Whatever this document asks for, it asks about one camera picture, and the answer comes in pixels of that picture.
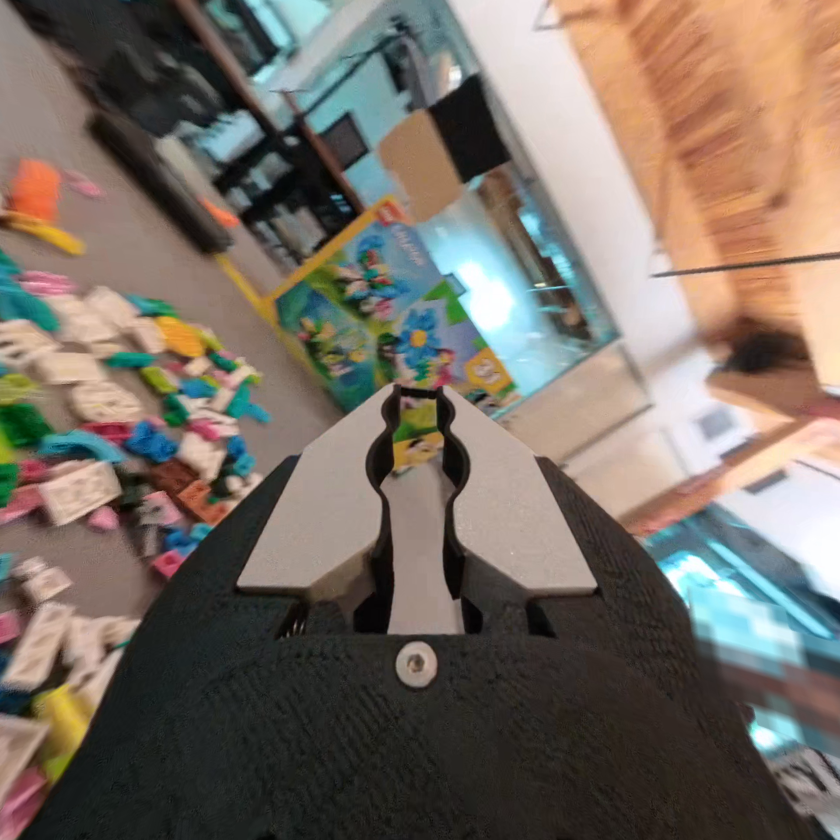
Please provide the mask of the colourful toy box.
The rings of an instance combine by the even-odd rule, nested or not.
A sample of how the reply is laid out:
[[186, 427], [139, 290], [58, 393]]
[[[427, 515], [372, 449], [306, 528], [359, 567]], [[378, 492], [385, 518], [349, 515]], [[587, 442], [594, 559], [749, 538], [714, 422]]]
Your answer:
[[270, 297], [275, 328], [344, 415], [381, 389], [452, 387], [496, 417], [521, 399], [403, 207], [387, 196]]

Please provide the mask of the pile of colourful bricks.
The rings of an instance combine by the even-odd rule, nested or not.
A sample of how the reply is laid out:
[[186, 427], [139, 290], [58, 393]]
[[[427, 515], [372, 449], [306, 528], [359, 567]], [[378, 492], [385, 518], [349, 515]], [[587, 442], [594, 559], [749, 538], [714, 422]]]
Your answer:
[[[263, 376], [165, 300], [2, 253], [2, 526], [79, 524], [172, 578], [261, 481], [244, 423]], [[58, 560], [2, 551], [2, 838], [75, 757], [140, 625], [70, 604]]]

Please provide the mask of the black ceiling rod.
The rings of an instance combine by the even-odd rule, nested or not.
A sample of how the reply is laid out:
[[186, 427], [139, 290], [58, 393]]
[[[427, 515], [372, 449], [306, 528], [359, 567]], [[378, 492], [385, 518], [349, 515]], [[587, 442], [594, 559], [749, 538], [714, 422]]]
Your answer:
[[715, 266], [702, 266], [690, 269], [670, 269], [656, 271], [650, 275], [653, 279], [668, 279], [678, 277], [697, 277], [705, 275], [725, 274], [736, 271], [758, 270], [765, 268], [781, 268], [786, 266], [803, 266], [816, 263], [833, 262], [839, 260], [839, 252], [814, 253], [809, 255], [795, 255], [776, 259], [752, 260], [738, 263], [727, 263]]

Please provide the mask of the small orange piece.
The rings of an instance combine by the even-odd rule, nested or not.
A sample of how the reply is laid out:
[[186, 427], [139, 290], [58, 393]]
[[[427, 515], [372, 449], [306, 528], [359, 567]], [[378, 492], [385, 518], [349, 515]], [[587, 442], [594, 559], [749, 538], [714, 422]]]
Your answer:
[[226, 208], [217, 206], [216, 204], [209, 201], [207, 198], [201, 196], [199, 199], [199, 203], [210, 214], [214, 221], [217, 224], [219, 224], [222, 228], [225, 228], [226, 230], [232, 230], [236, 229], [241, 225], [241, 221], [237, 215], [231, 213]]

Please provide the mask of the black monitor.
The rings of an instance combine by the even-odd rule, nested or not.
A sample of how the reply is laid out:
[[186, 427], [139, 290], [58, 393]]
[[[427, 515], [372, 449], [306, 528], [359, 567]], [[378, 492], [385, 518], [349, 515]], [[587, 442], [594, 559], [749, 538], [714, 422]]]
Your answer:
[[334, 120], [319, 137], [342, 172], [348, 171], [371, 151], [351, 111]]

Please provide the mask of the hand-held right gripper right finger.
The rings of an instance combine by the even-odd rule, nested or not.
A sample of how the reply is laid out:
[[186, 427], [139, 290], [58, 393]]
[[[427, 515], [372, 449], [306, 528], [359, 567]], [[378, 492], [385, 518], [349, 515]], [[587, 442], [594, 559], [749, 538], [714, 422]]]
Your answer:
[[437, 391], [444, 577], [468, 633], [528, 624], [543, 601], [592, 597], [597, 582], [538, 457], [453, 388]]

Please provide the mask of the black hard case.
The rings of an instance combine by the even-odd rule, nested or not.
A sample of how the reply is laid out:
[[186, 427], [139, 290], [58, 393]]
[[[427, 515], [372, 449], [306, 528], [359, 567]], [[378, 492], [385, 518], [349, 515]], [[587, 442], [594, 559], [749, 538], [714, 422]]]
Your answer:
[[200, 253], [222, 255], [234, 244], [138, 124], [118, 113], [95, 110], [87, 131]]

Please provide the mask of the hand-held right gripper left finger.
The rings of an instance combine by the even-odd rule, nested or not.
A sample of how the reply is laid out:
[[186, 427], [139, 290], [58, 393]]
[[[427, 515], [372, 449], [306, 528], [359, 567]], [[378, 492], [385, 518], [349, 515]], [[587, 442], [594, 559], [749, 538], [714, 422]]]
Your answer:
[[348, 615], [385, 633], [395, 587], [389, 500], [402, 391], [389, 385], [305, 447], [255, 542], [237, 588]]

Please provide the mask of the orange brick separator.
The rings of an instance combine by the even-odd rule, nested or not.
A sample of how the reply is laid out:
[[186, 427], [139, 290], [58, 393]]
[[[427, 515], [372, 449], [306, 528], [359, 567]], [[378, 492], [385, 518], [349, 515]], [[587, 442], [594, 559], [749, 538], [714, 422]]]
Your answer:
[[9, 187], [8, 208], [39, 222], [52, 224], [58, 219], [62, 175], [51, 164], [21, 158]]

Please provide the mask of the black square panel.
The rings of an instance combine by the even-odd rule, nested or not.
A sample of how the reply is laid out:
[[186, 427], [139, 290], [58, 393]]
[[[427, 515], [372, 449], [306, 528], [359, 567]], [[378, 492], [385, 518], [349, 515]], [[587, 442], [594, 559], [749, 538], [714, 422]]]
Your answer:
[[468, 77], [428, 111], [463, 184], [511, 161], [480, 75]]

